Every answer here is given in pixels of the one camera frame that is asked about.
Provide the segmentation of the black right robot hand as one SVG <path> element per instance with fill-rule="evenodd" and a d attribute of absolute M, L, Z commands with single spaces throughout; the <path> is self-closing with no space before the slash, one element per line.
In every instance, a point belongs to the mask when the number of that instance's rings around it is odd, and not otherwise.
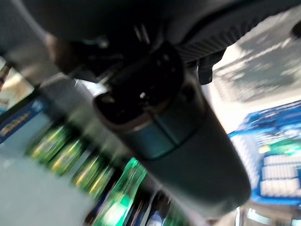
<path fill-rule="evenodd" d="M 251 186 L 201 91 L 227 47 L 298 0 L 22 0 L 68 75 L 101 82 L 100 122 L 171 195 L 207 217 Z"/>

